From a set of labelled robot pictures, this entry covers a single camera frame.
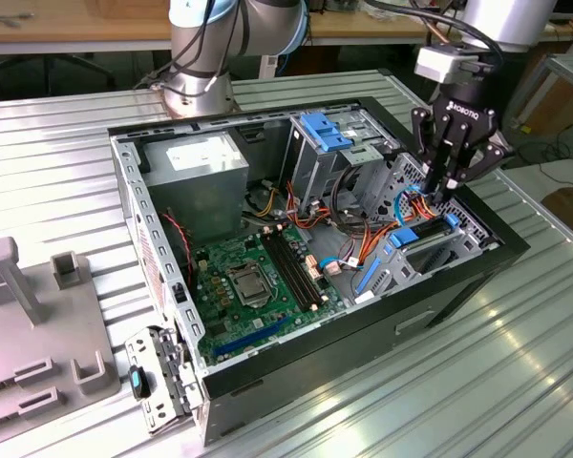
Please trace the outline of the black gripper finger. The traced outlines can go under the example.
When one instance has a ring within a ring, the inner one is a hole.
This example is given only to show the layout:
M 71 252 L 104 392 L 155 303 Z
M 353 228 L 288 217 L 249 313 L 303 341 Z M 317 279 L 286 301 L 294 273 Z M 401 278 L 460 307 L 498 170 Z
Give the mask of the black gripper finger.
M 452 195 L 449 184 L 449 163 L 452 144 L 446 143 L 454 117 L 440 110 L 434 114 L 421 107 L 412 110 L 414 143 L 425 174 L 421 190 L 425 195 Z
M 463 123 L 455 139 L 446 139 L 450 153 L 437 190 L 437 202 L 453 198 L 465 183 L 481 178 L 498 168 L 514 155 L 513 148 L 502 141 L 499 132 L 492 135 L 474 134 L 474 129 Z

